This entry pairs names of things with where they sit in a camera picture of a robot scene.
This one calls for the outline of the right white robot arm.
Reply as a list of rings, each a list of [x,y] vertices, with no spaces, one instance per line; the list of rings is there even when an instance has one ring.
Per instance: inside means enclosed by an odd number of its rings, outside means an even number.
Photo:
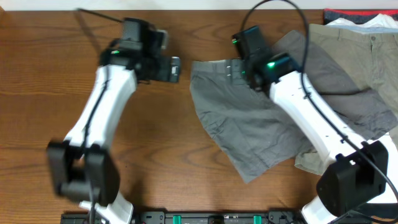
[[[345,217],[382,223],[396,213],[397,150],[383,136],[366,140],[321,98],[288,54],[243,54],[243,75],[298,125],[325,167],[317,196],[301,210],[306,223],[336,223]]]

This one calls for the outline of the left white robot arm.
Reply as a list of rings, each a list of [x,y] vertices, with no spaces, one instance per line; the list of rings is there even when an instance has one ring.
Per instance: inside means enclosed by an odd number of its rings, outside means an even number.
[[[181,59],[158,52],[104,50],[93,91],[63,141],[49,142],[46,153],[53,189],[106,223],[131,223],[134,207],[120,192],[120,175],[110,147],[125,105],[142,81],[177,83]]]

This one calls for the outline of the grey shorts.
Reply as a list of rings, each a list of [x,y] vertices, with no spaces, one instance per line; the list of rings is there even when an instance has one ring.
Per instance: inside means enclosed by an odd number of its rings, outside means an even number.
[[[300,128],[268,97],[249,88],[239,60],[192,65],[190,92],[197,116],[243,181],[290,158],[297,168],[322,174],[322,162]]]

